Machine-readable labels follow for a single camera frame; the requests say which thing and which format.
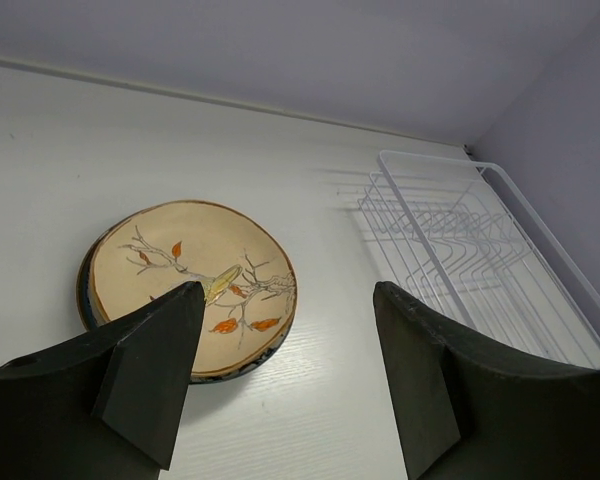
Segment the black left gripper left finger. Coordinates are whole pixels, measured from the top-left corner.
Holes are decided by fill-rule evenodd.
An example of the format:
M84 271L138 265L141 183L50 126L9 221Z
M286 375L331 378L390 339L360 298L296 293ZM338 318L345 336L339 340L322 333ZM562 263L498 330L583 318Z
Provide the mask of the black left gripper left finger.
M201 336L186 282L0 366L0 479L155 479L170 467Z

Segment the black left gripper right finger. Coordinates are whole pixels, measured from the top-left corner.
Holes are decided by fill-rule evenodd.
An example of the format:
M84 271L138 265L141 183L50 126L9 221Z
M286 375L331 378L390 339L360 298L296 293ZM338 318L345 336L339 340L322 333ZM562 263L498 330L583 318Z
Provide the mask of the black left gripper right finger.
M391 282L373 293L411 479L600 479L600 369L534 356Z

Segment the beige floral plate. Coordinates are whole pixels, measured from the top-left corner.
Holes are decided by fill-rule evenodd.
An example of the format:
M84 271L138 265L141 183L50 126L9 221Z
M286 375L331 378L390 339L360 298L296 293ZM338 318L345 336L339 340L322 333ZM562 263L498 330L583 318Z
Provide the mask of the beige floral plate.
M124 218L97 240L89 296L100 326L188 281L202 286L204 322L191 377L236 371L293 324L292 263L269 232L239 211L171 201Z

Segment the white blue patterned plate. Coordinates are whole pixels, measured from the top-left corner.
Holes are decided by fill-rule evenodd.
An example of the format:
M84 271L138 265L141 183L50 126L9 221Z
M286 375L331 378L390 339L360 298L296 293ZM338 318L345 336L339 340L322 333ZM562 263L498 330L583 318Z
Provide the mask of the white blue patterned plate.
M84 328L87 331L91 331L97 329L100 324L98 323L95 316L95 307L92 305L90 296L89 296L89 271L91 267L91 262L95 250L100 243L100 240L97 240L94 244L91 245L86 255L84 256L78 275L77 275L77 283L76 283L76 304L78 308L78 312L81 318L81 321L84 325ZM236 371L229 372L222 375L212 375L210 377L191 377L189 381L190 385L203 385L203 384L213 384L226 382L230 380L237 379L244 375L249 374L250 372L256 370L261 365L266 363L282 346L284 341L286 340L289 332L291 330L291 326L286 327L274 340L271 346L267 347L265 351L259 354L255 360L246 364L245 366L239 367Z

